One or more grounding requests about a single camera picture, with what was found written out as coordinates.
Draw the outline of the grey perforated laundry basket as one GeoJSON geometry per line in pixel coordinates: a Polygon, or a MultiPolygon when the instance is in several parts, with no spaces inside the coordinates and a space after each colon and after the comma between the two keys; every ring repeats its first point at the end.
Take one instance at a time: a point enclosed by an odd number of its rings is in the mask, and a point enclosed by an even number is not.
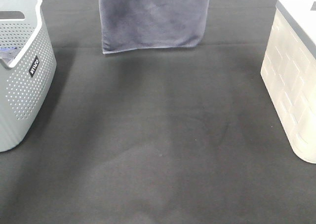
{"type": "Polygon", "coordinates": [[[50,89],[56,59],[42,0],[0,0],[0,48],[20,51],[9,66],[0,65],[0,150],[19,145],[50,89]]]}

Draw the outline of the grey towel inside basket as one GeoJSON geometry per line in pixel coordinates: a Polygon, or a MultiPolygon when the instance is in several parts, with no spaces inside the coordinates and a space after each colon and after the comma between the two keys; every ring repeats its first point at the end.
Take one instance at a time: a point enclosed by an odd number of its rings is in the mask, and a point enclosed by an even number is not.
{"type": "Polygon", "coordinates": [[[0,49],[0,64],[3,66],[9,66],[19,53],[17,47],[1,48],[0,49]]]}

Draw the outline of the white plastic storage bin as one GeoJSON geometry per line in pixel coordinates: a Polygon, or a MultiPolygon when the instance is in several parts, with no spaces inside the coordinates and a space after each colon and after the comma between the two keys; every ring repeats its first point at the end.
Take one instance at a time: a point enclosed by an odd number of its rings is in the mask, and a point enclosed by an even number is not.
{"type": "Polygon", "coordinates": [[[293,152],[316,162],[316,0],[277,0],[261,77],[293,152]]]}

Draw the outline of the grey-blue microfibre towel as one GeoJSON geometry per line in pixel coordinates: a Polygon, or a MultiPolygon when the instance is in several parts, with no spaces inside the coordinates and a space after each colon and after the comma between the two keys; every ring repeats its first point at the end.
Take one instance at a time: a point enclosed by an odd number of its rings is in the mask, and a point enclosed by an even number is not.
{"type": "Polygon", "coordinates": [[[195,47],[210,0],[99,0],[103,54],[195,47]]]}

